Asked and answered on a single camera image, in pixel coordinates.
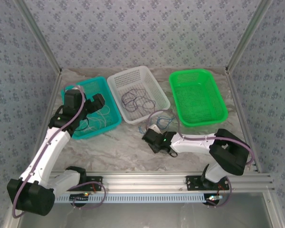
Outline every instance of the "patterned wall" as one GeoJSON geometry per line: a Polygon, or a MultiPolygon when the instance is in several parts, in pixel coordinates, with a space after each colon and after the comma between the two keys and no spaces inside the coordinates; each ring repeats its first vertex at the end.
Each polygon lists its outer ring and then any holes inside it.
{"type": "Polygon", "coordinates": [[[12,0],[0,0],[0,226],[7,182],[31,159],[56,74],[12,0]]]}
{"type": "Polygon", "coordinates": [[[61,67],[226,66],[259,0],[26,0],[61,67]]]}
{"type": "Polygon", "coordinates": [[[232,75],[285,211],[285,0],[274,0],[232,75]]]}

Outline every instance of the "marble surface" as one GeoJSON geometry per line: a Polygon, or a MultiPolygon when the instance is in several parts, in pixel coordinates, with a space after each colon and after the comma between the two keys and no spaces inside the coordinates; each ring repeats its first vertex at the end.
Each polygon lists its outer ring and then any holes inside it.
{"type": "MultiPolygon", "coordinates": [[[[109,77],[125,68],[97,68],[97,69],[64,69],[60,90],[67,83],[76,83],[95,76],[109,77]]],[[[175,102],[172,96],[169,75],[179,68],[150,68],[168,97],[170,109],[176,113],[175,102]]],[[[186,134],[215,133],[218,128],[225,128],[243,139],[243,133],[238,114],[231,96],[230,88],[223,68],[207,69],[213,73],[218,88],[227,106],[228,119],[222,123],[185,128],[186,134]]],[[[60,90],[55,101],[55,110],[62,104],[60,90]]],[[[177,158],[158,153],[154,154],[139,133],[138,126],[122,123],[112,131],[87,140],[73,140],[62,150],[54,170],[64,170],[70,165],[79,166],[88,171],[203,171],[204,167],[214,161],[209,155],[199,153],[180,153],[177,158]]],[[[176,131],[176,122],[170,126],[170,131],[176,131]]]]}

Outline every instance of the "wire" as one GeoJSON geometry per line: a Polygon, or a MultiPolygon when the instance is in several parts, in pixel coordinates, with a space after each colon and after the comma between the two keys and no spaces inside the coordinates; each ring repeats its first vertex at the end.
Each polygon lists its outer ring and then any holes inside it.
{"type": "Polygon", "coordinates": [[[91,115],[92,114],[89,114],[86,118],[87,122],[80,122],[80,126],[84,125],[85,123],[87,123],[87,126],[80,129],[80,130],[76,130],[76,131],[84,131],[84,132],[87,132],[87,131],[98,131],[102,128],[105,128],[107,126],[107,122],[106,122],[106,118],[105,116],[108,115],[110,113],[111,109],[109,106],[105,105],[103,106],[103,108],[101,110],[98,110],[96,113],[99,115],[99,117],[92,117],[91,115]],[[106,113],[103,113],[103,110],[107,108],[108,111],[106,113]],[[94,126],[89,126],[90,123],[99,123],[98,126],[96,126],[96,124],[94,124],[94,126]]]}
{"type": "Polygon", "coordinates": [[[220,184],[218,184],[218,188],[221,188],[224,191],[224,194],[223,194],[223,197],[224,197],[225,196],[225,189],[220,184]]]}
{"type": "Polygon", "coordinates": [[[145,116],[155,111],[155,101],[146,97],[145,89],[131,89],[122,95],[122,107],[129,113],[138,111],[140,115],[145,116]]]}
{"type": "Polygon", "coordinates": [[[229,192],[229,195],[227,196],[227,199],[225,200],[225,202],[223,202],[220,205],[216,205],[214,202],[211,202],[210,200],[206,200],[206,202],[212,204],[212,206],[214,206],[215,208],[223,207],[224,205],[226,205],[230,201],[231,193],[232,193],[232,186],[231,186],[231,182],[230,182],[230,180],[229,180],[229,178],[227,176],[226,176],[226,179],[227,179],[228,184],[229,184],[230,192],[229,192]]]}
{"type": "Polygon", "coordinates": [[[173,151],[173,152],[169,152],[168,153],[171,157],[173,157],[173,158],[176,158],[179,154],[178,153],[176,153],[175,151],[173,151]]]}
{"type": "Polygon", "coordinates": [[[160,110],[156,110],[154,111],[153,113],[151,113],[147,119],[147,122],[146,122],[146,130],[148,129],[148,125],[149,125],[149,122],[150,122],[150,118],[152,117],[152,115],[154,115],[155,113],[157,112],[169,112],[170,114],[174,115],[175,116],[175,119],[177,120],[177,125],[178,125],[178,134],[183,138],[183,139],[186,139],[186,140],[190,140],[190,141],[200,141],[200,140],[224,140],[224,141],[229,141],[229,142],[232,142],[232,143],[236,143],[242,147],[244,147],[246,150],[249,151],[250,155],[251,155],[251,159],[250,161],[248,161],[246,163],[246,165],[250,165],[254,159],[255,159],[255,154],[253,153],[252,149],[249,148],[249,146],[247,146],[246,144],[238,141],[238,140],[235,140],[235,139],[230,139],[230,138],[225,138],[225,137],[216,137],[216,136],[213,136],[213,137],[200,137],[200,138],[188,138],[188,137],[185,137],[182,135],[181,133],[181,125],[180,125],[180,120],[178,118],[178,116],[176,114],[174,114],[172,111],[170,110],[165,110],[165,109],[160,109],[160,110]]]}
{"type": "Polygon", "coordinates": [[[88,118],[87,118],[86,120],[87,120],[87,125],[86,125],[86,127],[84,127],[83,129],[75,130],[76,132],[84,131],[85,129],[88,128],[90,122],[89,122],[89,119],[88,119],[88,118]]]}
{"type": "MultiPolygon", "coordinates": [[[[164,115],[158,116],[158,119],[157,119],[157,121],[156,121],[156,126],[157,126],[159,129],[161,129],[161,130],[168,130],[168,129],[169,129],[169,125],[172,123],[172,121],[173,121],[174,119],[175,119],[175,117],[169,118],[169,117],[164,116],[164,115]],[[162,125],[162,123],[161,123],[162,120],[164,120],[165,122],[168,121],[165,126],[162,125]]],[[[140,134],[145,134],[145,133],[146,133],[146,132],[144,132],[144,131],[142,130],[142,126],[138,126],[138,130],[139,130],[139,133],[140,133],[140,134]]]]}
{"type": "Polygon", "coordinates": [[[56,135],[61,132],[63,129],[65,129],[67,126],[69,126],[78,116],[79,114],[81,113],[83,107],[84,107],[84,104],[85,104],[85,94],[82,90],[82,88],[76,84],[72,84],[72,86],[78,88],[78,90],[80,91],[81,93],[81,96],[82,96],[82,101],[81,101],[81,105],[80,105],[80,108],[78,110],[78,112],[74,115],[74,117],[69,121],[67,122],[65,125],[63,125],[62,127],[60,127],[50,138],[49,140],[46,142],[45,146],[43,147],[40,155],[38,156],[38,158],[36,159],[36,162],[35,164],[33,165],[31,171],[29,172],[29,175],[26,177],[26,179],[23,181],[23,183],[21,184],[20,188],[18,189],[16,195],[15,195],[15,199],[13,201],[13,207],[12,207],[12,216],[13,218],[17,219],[17,218],[20,218],[24,213],[20,213],[19,215],[16,215],[16,205],[17,205],[17,202],[18,202],[18,199],[19,199],[19,196],[20,196],[20,193],[22,192],[24,186],[26,185],[26,183],[29,181],[30,177],[34,174],[34,171],[38,165],[38,163],[40,162],[43,154],[45,153],[46,149],[48,148],[48,146],[51,144],[52,140],[56,137],[56,135]]]}
{"type": "Polygon", "coordinates": [[[100,206],[104,203],[105,198],[106,198],[106,189],[105,189],[104,185],[103,185],[102,183],[100,183],[100,182],[97,182],[97,181],[89,181],[89,182],[86,182],[86,183],[82,183],[82,184],[78,184],[78,185],[76,185],[76,186],[73,186],[73,187],[71,187],[69,190],[76,189],[76,188],[85,186],[85,185],[87,185],[87,184],[97,184],[97,185],[101,186],[101,187],[103,188],[103,190],[104,190],[104,197],[103,197],[102,200],[101,200],[99,203],[97,203],[96,205],[90,206],[90,207],[84,207],[84,208],[80,208],[80,207],[76,207],[76,206],[75,206],[75,201],[76,201],[76,199],[78,199],[78,197],[75,197],[74,200],[73,200],[73,203],[72,203],[72,205],[73,205],[74,208],[84,209],[84,210],[86,210],[86,209],[94,209],[94,208],[100,207],[100,206]]]}

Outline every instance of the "plastic basket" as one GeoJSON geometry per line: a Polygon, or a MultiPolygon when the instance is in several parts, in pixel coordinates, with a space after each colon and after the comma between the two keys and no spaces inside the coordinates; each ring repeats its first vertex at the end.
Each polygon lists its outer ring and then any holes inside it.
{"type": "Polygon", "coordinates": [[[113,97],[124,120],[129,124],[136,124],[148,118],[150,113],[159,109],[168,109],[170,102],[162,88],[146,66],[131,68],[115,75],[107,80],[113,97]],[[136,91],[135,95],[143,97],[137,99],[137,110],[130,111],[123,107],[122,96],[130,91],[136,91]]]}
{"type": "Polygon", "coordinates": [[[72,136],[73,139],[88,139],[110,131],[121,123],[121,116],[104,77],[95,77],[76,84],[83,87],[87,99],[93,101],[92,96],[101,94],[104,97],[105,104],[102,109],[87,115],[89,121],[83,120],[80,122],[80,126],[75,130],[72,136]]]}
{"type": "Polygon", "coordinates": [[[215,124],[227,119],[227,108],[209,71],[176,71],[170,75],[169,82],[179,118],[186,127],[215,124]]]}

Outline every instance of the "white robotic arm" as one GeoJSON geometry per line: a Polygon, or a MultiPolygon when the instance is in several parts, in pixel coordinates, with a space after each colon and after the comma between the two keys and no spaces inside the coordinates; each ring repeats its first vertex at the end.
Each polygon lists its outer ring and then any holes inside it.
{"type": "Polygon", "coordinates": [[[227,175],[242,175],[249,152],[235,143],[214,139],[207,140],[207,138],[213,138],[214,136],[241,141],[225,129],[219,129],[216,134],[180,136],[176,132],[161,133],[155,124],[149,127],[142,139],[149,144],[154,153],[164,151],[171,155],[171,150],[173,150],[176,154],[197,152],[212,156],[215,162],[209,164],[204,171],[205,184],[209,184],[206,183],[207,181],[218,183],[227,175]],[[192,141],[186,138],[203,138],[204,140],[192,141]]]}
{"type": "Polygon", "coordinates": [[[55,198],[71,187],[86,182],[86,171],[73,166],[49,181],[60,152],[80,125],[80,121],[105,104],[101,94],[94,95],[94,101],[84,99],[84,104],[83,96],[84,94],[76,89],[66,91],[64,105],[60,106],[51,118],[46,137],[33,161],[18,180],[9,181],[7,189],[16,209],[47,215],[54,205],[55,198]]]}
{"type": "Polygon", "coordinates": [[[62,175],[57,176],[49,182],[49,176],[52,172],[55,162],[58,156],[71,136],[67,131],[59,132],[48,145],[44,156],[41,157],[34,173],[30,174],[33,165],[36,163],[37,158],[41,154],[43,148],[48,143],[48,139],[58,130],[59,128],[52,127],[48,128],[46,137],[39,148],[33,161],[27,167],[27,169],[20,175],[20,178],[25,180],[28,175],[31,175],[28,183],[37,182],[40,186],[47,189],[53,189],[55,197],[59,197],[61,194],[66,192],[69,188],[79,183],[80,174],[77,171],[66,170],[62,175]]]}

